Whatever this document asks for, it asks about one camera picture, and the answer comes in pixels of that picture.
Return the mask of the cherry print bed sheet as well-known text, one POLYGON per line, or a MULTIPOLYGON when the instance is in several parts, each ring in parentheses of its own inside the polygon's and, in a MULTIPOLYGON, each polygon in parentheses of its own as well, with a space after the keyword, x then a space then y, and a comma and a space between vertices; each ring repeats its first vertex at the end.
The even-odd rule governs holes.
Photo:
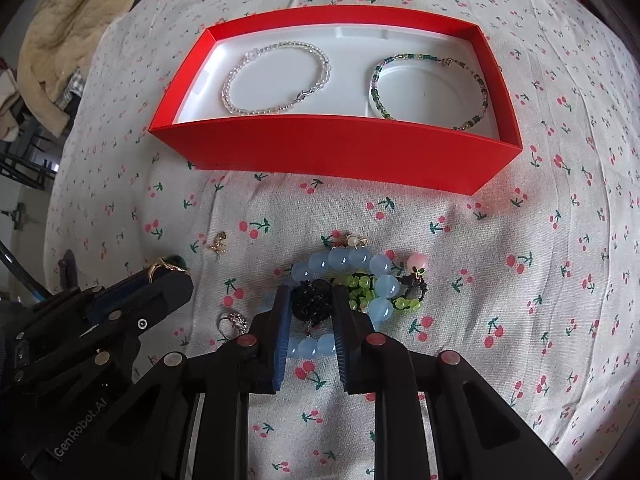
POLYGON ((382 330, 461 353, 559 457, 597 479, 639 411, 639 65, 577 0, 143 0, 104 32, 47 221, 47 281, 83 285, 186 259, 192 300, 143 337, 134 374, 211 352, 232 314, 268 308, 292 272, 366 248, 427 289, 382 330), (149 134, 210 24, 292 6, 404 6, 486 32, 524 148, 473 198, 320 177, 204 171, 149 134), (227 251, 208 246, 227 233, 227 251))

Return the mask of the small gold earring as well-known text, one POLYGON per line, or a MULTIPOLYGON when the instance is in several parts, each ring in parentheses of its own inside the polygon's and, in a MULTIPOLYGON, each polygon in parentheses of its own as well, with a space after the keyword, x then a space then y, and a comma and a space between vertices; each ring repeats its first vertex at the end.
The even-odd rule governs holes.
POLYGON ((214 236, 208 248, 216 255, 223 255, 227 251, 227 240, 227 233, 220 231, 214 236))

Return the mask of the gold ring cluster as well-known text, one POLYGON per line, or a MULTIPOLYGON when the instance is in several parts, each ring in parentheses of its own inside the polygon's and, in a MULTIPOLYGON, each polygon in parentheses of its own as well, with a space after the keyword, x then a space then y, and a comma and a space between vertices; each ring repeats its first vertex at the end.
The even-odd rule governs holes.
POLYGON ((167 273, 189 274, 190 271, 186 266, 186 260, 179 255, 170 255, 160 257, 152 263, 146 271, 146 277, 149 283, 152 284, 157 278, 161 278, 167 273))

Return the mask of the red jewelry box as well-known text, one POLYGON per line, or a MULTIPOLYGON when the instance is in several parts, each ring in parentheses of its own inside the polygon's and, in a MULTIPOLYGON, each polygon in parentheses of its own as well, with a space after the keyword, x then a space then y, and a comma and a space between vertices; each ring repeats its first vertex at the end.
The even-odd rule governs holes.
POLYGON ((150 131, 198 169, 464 195, 523 148, 480 26, 391 6, 308 6, 209 27, 150 131))

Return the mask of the beige fleece blanket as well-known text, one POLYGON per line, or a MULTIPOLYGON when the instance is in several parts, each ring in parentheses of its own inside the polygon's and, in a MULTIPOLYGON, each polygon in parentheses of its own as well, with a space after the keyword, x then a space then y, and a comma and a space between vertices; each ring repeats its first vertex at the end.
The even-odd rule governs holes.
POLYGON ((56 105, 73 73, 87 76, 105 29, 134 0, 39 0, 21 46, 17 87, 35 118, 54 136, 70 120, 56 105))

